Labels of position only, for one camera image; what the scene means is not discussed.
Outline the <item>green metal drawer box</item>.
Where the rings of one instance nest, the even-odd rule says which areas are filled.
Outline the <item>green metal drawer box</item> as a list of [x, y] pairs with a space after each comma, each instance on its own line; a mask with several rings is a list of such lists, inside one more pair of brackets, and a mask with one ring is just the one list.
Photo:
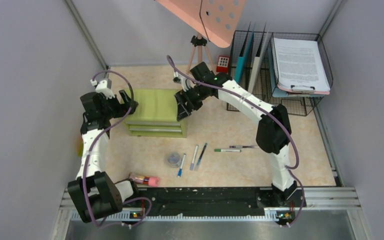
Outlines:
[[138, 102], [133, 114], [123, 121], [130, 136], [186, 138], [188, 122], [177, 121], [178, 89], [137, 88], [133, 90]]

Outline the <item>teal file folder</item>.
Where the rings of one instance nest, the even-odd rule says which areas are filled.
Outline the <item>teal file folder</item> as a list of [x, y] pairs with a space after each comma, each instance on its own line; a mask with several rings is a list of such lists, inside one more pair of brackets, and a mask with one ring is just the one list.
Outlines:
[[248, 56], [251, 51], [251, 47], [253, 45], [254, 31], [251, 31], [251, 22], [248, 25], [248, 29], [246, 32], [245, 40], [243, 42], [239, 57], [237, 59], [236, 69], [234, 80], [236, 83], [240, 84], [244, 69], [247, 65]]

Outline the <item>grey white file folder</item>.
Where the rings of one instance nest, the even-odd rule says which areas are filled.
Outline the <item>grey white file folder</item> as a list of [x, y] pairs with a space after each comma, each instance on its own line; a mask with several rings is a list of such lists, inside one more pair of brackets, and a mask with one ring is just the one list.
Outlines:
[[264, 28], [262, 31], [261, 39], [257, 48], [256, 55], [253, 59], [253, 65], [251, 68], [251, 75], [249, 78], [249, 84], [248, 84], [248, 92], [253, 93], [256, 82], [258, 80], [258, 75], [263, 63], [266, 47], [267, 47], [267, 41], [269, 40], [268, 37], [268, 31], [270, 28], [270, 24], [268, 22], [264, 23]]

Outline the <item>light blue clipboard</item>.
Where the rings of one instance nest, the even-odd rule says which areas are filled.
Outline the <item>light blue clipboard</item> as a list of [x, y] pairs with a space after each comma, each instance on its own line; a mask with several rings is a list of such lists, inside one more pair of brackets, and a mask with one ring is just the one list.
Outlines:
[[269, 65], [269, 74], [270, 74], [270, 90], [272, 96], [275, 98], [298, 98], [298, 97], [309, 97], [309, 98], [322, 98], [323, 94], [306, 94], [299, 92], [287, 92], [277, 87], [276, 79], [275, 79], [275, 68], [274, 68], [274, 59], [273, 52], [270, 46], [267, 47], [267, 59]]

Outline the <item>black wire mesh file rack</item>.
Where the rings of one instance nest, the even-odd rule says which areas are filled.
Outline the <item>black wire mesh file rack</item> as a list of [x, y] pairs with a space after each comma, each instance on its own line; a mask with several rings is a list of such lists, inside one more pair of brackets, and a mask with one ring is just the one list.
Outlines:
[[313, 33], [237, 30], [229, 75], [254, 96], [307, 116], [330, 94], [333, 75], [322, 37]]

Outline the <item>pink clipboard with papers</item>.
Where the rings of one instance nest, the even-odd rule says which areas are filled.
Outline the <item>pink clipboard with papers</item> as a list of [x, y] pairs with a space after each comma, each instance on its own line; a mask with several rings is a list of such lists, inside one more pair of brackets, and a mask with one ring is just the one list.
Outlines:
[[277, 87], [290, 93], [329, 95], [330, 84], [314, 40], [272, 40]]

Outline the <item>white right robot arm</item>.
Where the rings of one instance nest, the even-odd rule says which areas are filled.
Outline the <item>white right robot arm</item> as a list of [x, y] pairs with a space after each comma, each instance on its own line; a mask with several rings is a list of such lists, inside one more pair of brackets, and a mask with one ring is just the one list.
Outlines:
[[199, 110], [209, 97], [234, 106], [257, 124], [256, 144], [270, 155], [272, 166], [273, 200], [279, 206], [287, 206], [294, 198], [297, 180], [291, 174], [299, 161], [292, 166], [289, 150], [298, 149], [292, 140], [289, 115], [284, 105], [272, 105], [257, 98], [241, 87], [226, 73], [214, 74], [204, 62], [192, 68], [192, 76], [181, 72], [173, 62], [173, 81], [182, 89], [174, 97], [177, 102], [177, 121]]

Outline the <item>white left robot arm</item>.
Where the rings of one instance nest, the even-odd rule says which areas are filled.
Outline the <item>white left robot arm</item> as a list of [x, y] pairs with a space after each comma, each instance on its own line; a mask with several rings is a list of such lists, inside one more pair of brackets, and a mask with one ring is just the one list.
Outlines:
[[121, 100], [103, 93], [89, 92], [80, 97], [84, 108], [80, 133], [83, 142], [81, 165], [67, 191], [84, 223], [119, 213], [123, 203], [134, 207], [140, 193], [130, 179], [113, 183], [105, 172], [107, 146], [110, 140], [110, 120], [131, 115], [138, 103], [120, 90]]

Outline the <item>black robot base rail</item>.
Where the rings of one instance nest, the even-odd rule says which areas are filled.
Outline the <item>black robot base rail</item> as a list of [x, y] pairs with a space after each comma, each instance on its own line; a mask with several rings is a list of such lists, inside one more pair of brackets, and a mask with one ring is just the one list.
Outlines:
[[254, 217], [270, 208], [286, 212], [307, 205], [299, 188], [287, 200], [271, 187], [151, 187], [140, 188], [134, 197], [151, 201], [150, 217]]

